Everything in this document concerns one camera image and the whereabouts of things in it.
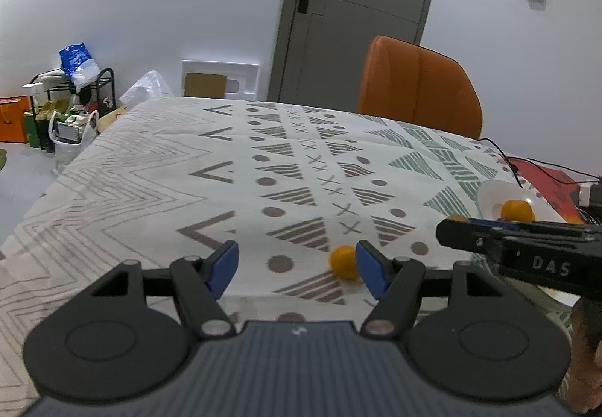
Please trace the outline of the right hand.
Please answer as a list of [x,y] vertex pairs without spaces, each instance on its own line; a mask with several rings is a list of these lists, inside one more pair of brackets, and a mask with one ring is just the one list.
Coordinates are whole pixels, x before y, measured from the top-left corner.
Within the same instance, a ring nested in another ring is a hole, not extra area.
[[579,301],[572,308],[572,361],[565,396],[565,403],[578,414],[596,410],[602,401],[601,344],[593,349],[586,332],[583,303]]

